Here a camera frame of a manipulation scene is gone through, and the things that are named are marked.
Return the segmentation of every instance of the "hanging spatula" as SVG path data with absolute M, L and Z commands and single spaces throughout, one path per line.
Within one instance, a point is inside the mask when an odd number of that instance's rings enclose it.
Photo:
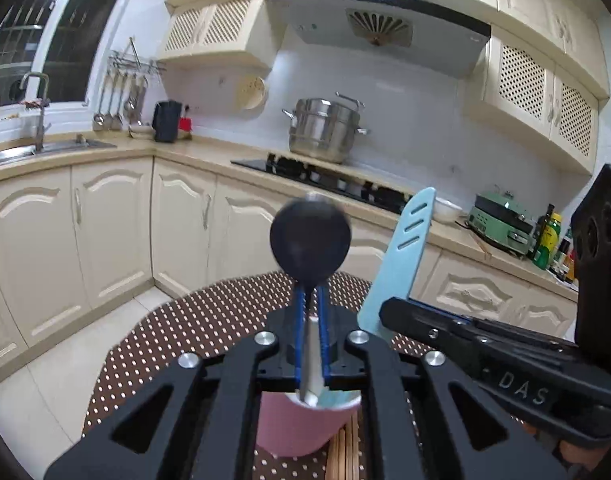
M 386 341 L 393 333 L 381 324 L 381 305 L 393 297 L 408 297 L 423 256 L 436 195 L 436 189 L 426 187 L 403 208 L 377 277 L 359 310 L 359 327 Z

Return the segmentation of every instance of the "gas stove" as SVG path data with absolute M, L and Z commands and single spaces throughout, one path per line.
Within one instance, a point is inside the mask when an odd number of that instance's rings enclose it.
M 369 180 L 337 173 L 274 153 L 269 153 L 266 160 L 233 160 L 232 163 L 250 170 L 271 173 L 301 182 L 396 214 L 401 214 L 412 196 Z

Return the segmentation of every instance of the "pink cup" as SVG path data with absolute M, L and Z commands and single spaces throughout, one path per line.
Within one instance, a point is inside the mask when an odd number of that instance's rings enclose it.
M 296 394 L 263 392 L 256 443 L 277 456 L 304 456 L 320 449 L 352 417 L 361 394 L 332 408 L 316 408 Z

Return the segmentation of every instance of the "chopstick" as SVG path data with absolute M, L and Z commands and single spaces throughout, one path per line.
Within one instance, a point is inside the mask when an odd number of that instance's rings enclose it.
M 359 416 L 330 439 L 325 480 L 359 480 Z

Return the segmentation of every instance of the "polka dot tablecloth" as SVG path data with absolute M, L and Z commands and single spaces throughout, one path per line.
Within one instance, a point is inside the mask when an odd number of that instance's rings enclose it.
M 370 283 L 344 272 L 330 278 L 330 301 L 357 312 Z M 264 327 L 266 315 L 290 303 L 292 280 L 282 272 L 226 280 L 162 304 L 145 317 L 106 357 L 88 406 L 82 436 L 133 396 L 183 352 L 214 357 Z M 423 344 L 397 335 L 397 351 L 421 356 Z M 327 449 L 300 458 L 275 457 L 257 447 L 255 480 L 325 478 Z M 359 444 L 359 469 L 365 464 Z

